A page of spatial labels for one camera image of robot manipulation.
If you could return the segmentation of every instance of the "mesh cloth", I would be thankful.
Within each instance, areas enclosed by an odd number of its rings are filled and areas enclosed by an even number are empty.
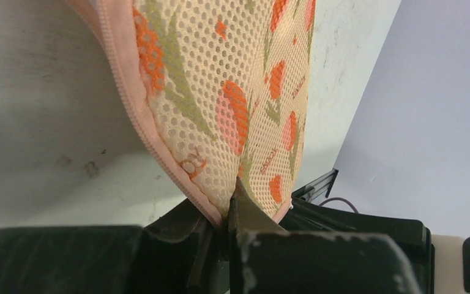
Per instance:
[[[224,218],[237,177],[268,216],[289,205],[314,12],[315,0],[133,2],[144,103],[171,154],[160,163],[177,163]]]

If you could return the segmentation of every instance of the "tulip print fabric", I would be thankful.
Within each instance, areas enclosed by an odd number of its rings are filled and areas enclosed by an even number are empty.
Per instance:
[[[220,227],[240,177],[280,221],[304,144],[315,0],[69,3],[102,42],[141,139],[192,203]]]

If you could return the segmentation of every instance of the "table surface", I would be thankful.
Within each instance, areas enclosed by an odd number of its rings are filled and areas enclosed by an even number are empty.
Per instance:
[[[296,187],[328,172],[400,0],[320,1]],[[62,1],[0,1],[0,227],[147,225],[184,199]]]

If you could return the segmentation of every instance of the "pink fabric edge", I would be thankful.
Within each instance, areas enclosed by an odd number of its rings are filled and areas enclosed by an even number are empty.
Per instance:
[[[177,164],[170,150],[155,131],[155,120],[145,102],[146,90],[138,71],[139,56],[134,41],[136,40],[134,25],[131,28],[125,28],[126,23],[134,24],[132,0],[119,2],[116,0],[98,0],[96,4],[98,11],[87,0],[67,0],[67,3],[84,18],[104,50],[109,52],[107,57],[111,63],[123,103],[132,124],[147,149],[185,196],[205,215],[214,227],[221,228],[222,216],[218,209],[200,191],[199,187],[190,180],[181,166]],[[288,199],[282,203],[272,217],[273,221],[279,223],[290,206],[291,196],[289,195]]]

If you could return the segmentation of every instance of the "black cable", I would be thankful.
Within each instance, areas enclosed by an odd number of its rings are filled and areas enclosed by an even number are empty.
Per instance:
[[[350,202],[348,201],[347,199],[345,198],[341,198],[341,197],[332,197],[332,198],[329,198],[325,201],[323,201],[322,203],[320,203],[318,206],[324,206],[325,204],[331,202],[331,201],[343,201],[345,203],[347,203],[348,206],[350,206],[350,208],[352,208],[352,210],[355,212],[355,213],[359,213],[357,211],[357,208]]]

